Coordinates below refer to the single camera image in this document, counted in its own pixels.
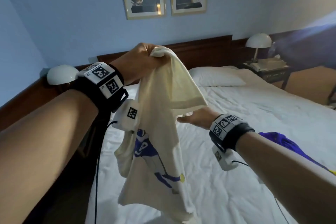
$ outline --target white bedsheet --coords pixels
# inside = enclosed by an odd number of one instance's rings
[[[209,106],[229,111],[247,120],[256,132],[280,132],[295,141],[306,154],[329,169],[336,170],[336,112],[294,96],[266,83],[251,71],[241,69],[245,86],[202,87]],[[137,86],[128,92],[134,97]],[[191,199],[203,224],[207,223],[286,223],[275,199],[254,172],[244,165],[225,172],[214,158],[208,131],[177,123],[186,179]],[[165,223],[160,212],[145,205],[120,206],[117,199],[124,184],[114,151],[123,132],[106,132],[99,165],[98,224]],[[281,206],[289,223],[296,223]],[[95,214],[95,181],[91,189],[86,223]]]

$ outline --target white pillow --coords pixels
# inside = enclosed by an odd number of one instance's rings
[[[199,87],[242,86],[246,83],[230,67],[195,67],[189,70]]]

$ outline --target wrist strap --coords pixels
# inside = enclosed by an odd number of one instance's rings
[[[115,112],[128,98],[124,78],[112,65],[97,62],[77,74],[72,89],[84,93],[99,111]]]
[[[212,123],[209,135],[217,147],[236,150],[238,139],[247,132],[255,132],[249,124],[238,116],[229,113],[221,114]]]

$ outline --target table lamp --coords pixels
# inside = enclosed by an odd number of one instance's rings
[[[60,85],[76,80],[78,70],[73,66],[60,65],[51,68],[47,74],[47,81],[50,85]]]
[[[272,40],[271,37],[265,33],[258,33],[252,35],[246,42],[246,47],[256,48],[252,62],[257,62],[258,48],[268,48],[271,47]]]

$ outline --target nightstand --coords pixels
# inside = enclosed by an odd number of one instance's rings
[[[283,81],[282,86],[281,86],[282,90],[286,88],[288,79],[292,73],[292,70],[290,69],[290,66],[288,65],[284,65],[283,67],[279,67],[279,68],[272,68],[272,69],[266,68],[266,69],[257,71],[249,63],[244,63],[242,65],[237,66],[237,68],[249,69],[256,75],[258,75],[259,77],[263,78],[268,83]]]

